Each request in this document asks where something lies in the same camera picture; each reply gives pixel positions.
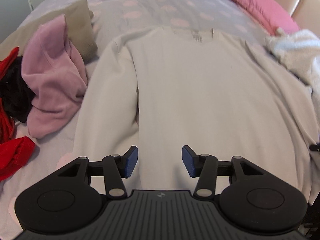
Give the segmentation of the pink pillow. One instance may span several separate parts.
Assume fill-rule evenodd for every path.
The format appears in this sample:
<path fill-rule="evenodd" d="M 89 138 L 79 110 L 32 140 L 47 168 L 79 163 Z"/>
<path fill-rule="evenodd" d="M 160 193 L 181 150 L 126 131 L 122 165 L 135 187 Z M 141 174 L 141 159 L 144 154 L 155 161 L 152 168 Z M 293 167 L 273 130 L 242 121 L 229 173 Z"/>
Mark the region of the pink pillow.
<path fill-rule="evenodd" d="M 232 0 L 245 9 L 270 35 L 281 28 L 286 34 L 300 30 L 289 13 L 275 0 Z"/>

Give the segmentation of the white sweatshirt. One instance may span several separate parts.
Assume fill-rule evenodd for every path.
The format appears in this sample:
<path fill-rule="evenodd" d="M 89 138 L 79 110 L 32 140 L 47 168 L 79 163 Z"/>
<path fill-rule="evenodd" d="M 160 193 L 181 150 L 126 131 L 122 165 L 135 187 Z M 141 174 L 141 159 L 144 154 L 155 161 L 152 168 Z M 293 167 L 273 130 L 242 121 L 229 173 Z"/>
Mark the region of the white sweatshirt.
<path fill-rule="evenodd" d="M 307 88 L 260 47 L 217 31 L 155 27 L 114 38 L 88 83 L 74 153 L 139 149 L 132 189 L 193 189 L 181 150 L 240 155 L 319 193 L 318 127 Z"/>

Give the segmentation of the grey fleece blanket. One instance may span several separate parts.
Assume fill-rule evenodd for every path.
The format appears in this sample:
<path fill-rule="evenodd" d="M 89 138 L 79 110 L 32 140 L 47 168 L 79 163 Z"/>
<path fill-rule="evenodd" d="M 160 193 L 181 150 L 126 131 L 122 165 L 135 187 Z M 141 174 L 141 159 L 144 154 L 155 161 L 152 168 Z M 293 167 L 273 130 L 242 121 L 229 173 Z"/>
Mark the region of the grey fleece blanket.
<path fill-rule="evenodd" d="M 267 49 L 319 99 L 319 38 L 310 30 L 265 38 Z"/>

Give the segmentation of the red garment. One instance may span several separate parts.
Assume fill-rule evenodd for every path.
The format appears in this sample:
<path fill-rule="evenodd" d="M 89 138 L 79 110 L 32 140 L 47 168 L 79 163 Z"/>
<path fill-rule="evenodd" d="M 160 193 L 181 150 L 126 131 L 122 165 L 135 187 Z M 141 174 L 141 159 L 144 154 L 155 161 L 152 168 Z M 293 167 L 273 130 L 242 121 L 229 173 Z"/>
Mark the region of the red garment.
<path fill-rule="evenodd" d="M 19 48 L 15 47 L 1 61 L 1 79 L 14 59 L 18 57 L 18 52 Z M 26 135 L 20 138 L 16 137 L 16 121 L 18 120 L 7 115 L 1 99 L 1 181 L 8 179 L 23 167 L 35 149 L 35 143 Z"/>

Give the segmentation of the black garment on bed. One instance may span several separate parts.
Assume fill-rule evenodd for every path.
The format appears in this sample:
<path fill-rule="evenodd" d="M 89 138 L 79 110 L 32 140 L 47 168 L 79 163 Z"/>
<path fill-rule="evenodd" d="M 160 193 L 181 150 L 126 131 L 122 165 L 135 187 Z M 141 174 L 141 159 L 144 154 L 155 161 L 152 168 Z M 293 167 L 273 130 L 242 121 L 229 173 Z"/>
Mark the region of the black garment on bed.
<path fill-rule="evenodd" d="M 22 56 L 14 59 L 6 74 L 1 79 L 2 106 L 8 116 L 26 123 L 32 109 L 35 93 L 28 87 L 21 76 Z"/>

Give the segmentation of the pink sweatshirt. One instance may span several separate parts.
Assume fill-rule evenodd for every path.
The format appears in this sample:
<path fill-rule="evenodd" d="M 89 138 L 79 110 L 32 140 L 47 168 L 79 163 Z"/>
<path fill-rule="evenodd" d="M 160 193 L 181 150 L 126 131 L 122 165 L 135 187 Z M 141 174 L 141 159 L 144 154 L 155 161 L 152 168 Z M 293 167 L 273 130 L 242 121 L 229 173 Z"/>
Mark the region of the pink sweatshirt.
<path fill-rule="evenodd" d="M 21 75 L 35 94 L 27 117 L 33 138 L 58 131 L 79 110 L 88 80 L 84 61 L 68 38 L 64 15 L 35 31 L 23 53 Z"/>

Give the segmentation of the khaki folded garment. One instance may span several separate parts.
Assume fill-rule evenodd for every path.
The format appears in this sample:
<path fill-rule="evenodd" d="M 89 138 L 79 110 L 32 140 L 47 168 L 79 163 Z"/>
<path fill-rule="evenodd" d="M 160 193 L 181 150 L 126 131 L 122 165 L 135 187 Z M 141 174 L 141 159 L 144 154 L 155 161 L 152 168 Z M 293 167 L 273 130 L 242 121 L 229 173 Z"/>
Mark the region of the khaki folded garment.
<path fill-rule="evenodd" d="M 19 55 L 23 55 L 28 41 L 38 27 L 59 15 L 65 15 L 68 38 L 79 51 L 83 61 L 90 61 L 96 54 L 98 46 L 94 40 L 91 24 L 93 12 L 88 8 L 87 0 L 78 0 L 63 9 L 51 11 L 19 27 L 1 43 L 1 60 L 5 59 L 15 47 L 19 48 Z"/>

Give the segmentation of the polka dot bed cover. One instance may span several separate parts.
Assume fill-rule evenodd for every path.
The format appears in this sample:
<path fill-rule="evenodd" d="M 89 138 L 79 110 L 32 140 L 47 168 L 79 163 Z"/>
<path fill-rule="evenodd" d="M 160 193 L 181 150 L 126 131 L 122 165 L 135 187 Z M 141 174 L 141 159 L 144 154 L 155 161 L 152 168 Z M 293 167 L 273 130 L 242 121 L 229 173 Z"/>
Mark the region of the polka dot bed cover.
<path fill-rule="evenodd" d="M 44 0 L 24 20 L 29 23 L 78 0 Z M 100 55 L 115 37 L 154 25 L 195 30 L 216 28 L 242 37 L 256 46 L 267 32 L 230 0 L 87 0 L 93 12 L 92 27 Z M 1 239 L 14 239 L 22 231 L 14 212 L 16 197 L 73 159 L 77 117 L 55 133 L 36 142 L 28 163 L 1 182 Z"/>

